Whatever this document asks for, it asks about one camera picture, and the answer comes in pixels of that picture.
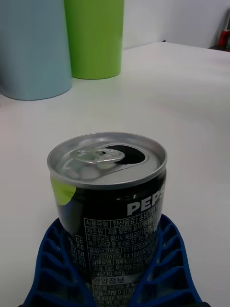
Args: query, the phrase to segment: white wall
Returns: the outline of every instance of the white wall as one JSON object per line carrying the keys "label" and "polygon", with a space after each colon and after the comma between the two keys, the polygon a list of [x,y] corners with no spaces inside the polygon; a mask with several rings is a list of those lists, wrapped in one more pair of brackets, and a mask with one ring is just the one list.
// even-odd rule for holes
{"label": "white wall", "polygon": [[124,48],[165,40],[208,48],[230,0],[125,0]]}

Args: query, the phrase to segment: aluminum can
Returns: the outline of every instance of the aluminum can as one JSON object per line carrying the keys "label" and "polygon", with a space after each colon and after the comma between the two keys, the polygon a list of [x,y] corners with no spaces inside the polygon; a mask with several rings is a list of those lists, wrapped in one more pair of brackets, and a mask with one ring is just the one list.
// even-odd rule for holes
{"label": "aluminum can", "polygon": [[126,307],[157,249],[167,153],[122,132],[83,135],[48,157],[66,249],[99,307]]}

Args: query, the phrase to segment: table surface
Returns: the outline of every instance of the table surface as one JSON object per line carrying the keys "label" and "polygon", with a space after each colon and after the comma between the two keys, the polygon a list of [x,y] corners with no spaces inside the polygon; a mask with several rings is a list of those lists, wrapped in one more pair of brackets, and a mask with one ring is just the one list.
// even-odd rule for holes
{"label": "table surface", "polygon": [[28,294],[40,242],[57,218],[46,158],[85,133],[125,131],[168,152],[163,213],[178,226],[201,298],[230,294],[230,54],[156,43],[125,50],[122,73],[73,80],[42,101],[0,95],[0,297]]}

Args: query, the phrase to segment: light blue container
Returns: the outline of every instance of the light blue container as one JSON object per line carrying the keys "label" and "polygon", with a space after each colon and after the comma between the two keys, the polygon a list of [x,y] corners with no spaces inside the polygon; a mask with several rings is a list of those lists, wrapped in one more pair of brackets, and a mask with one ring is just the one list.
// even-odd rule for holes
{"label": "light blue container", "polygon": [[0,0],[0,91],[36,100],[70,88],[63,0]]}

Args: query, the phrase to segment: green cylinder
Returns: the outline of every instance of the green cylinder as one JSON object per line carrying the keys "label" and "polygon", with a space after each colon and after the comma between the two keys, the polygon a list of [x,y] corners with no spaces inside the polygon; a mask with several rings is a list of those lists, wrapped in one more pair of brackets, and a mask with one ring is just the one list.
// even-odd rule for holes
{"label": "green cylinder", "polygon": [[124,0],[65,0],[72,76],[104,79],[121,71]]}

